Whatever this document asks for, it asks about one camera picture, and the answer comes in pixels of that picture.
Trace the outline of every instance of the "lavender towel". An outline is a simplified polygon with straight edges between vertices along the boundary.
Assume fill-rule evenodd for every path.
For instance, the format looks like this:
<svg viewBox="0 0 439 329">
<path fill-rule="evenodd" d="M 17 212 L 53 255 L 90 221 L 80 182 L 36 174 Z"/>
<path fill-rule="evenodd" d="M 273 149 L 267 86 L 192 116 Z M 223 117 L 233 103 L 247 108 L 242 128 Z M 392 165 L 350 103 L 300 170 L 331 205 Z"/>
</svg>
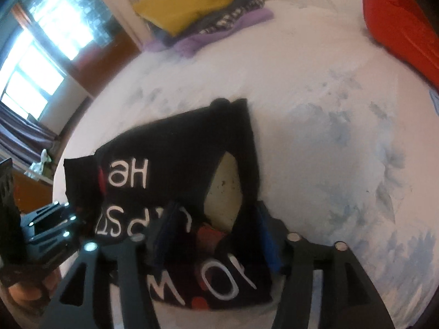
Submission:
<svg viewBox="0 0 439 329">
<path fill-rule="evenodd" d="M 181 41 L 178 41 L 173 48 L 181 56 L 186 58 L 192 58 L 196 54 L 196 52 L 204 46 L 228 37 L 235 32 L 242 30 L 243 28 L 268 21 L 273 17 L 273 12 L 268 8 L 260 8 L 255 11 L 250 11 L 243 15 L 230 30 L 211 34 L 192 35 L 185 39 L 182 39 Z"/>
</svg>

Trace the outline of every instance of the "folded yellow cloth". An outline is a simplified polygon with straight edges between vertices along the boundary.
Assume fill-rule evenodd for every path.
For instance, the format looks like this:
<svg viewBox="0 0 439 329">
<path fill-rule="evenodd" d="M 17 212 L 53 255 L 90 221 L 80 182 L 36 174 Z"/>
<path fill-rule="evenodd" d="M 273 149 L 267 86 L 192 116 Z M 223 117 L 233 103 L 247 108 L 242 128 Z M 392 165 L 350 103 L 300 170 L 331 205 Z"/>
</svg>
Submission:
<svg viewBox="0 0 439 329">
<path fill-rule="evenodd" d="M 213 11 L 228 6 L 233 0 L 141 0 L 133 5 L 144 19 L 178 35 L 191 23 Z"/>
</svg>

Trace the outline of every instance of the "white tablecloth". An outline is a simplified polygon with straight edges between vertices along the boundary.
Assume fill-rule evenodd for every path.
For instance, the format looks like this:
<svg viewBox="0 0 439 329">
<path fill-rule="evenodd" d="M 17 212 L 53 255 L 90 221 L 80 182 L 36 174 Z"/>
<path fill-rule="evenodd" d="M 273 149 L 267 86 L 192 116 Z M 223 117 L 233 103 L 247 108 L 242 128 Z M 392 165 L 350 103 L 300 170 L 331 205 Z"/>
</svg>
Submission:
<svg viewBox="0 0 439 329">
<path fill-rule="evenodd" d="M 247 98 L 260 199 L 310 241 L 348 243 L 396 327 L 405 328 L 439 284 L 439 118 L 429 86 L 375 45 L 360 21 L 288 2 L 267 7 L 273 21 L 193 59 L 143 53 L 130 63 L 74 131 L 54 200 L 66 201 L 64 158 L 92 154 L 133 126 L 217 97 Z M 275 309 L 196 313 L 158 305 L 157 314 L 162 328 L 270 328 Z"/>
</svg>

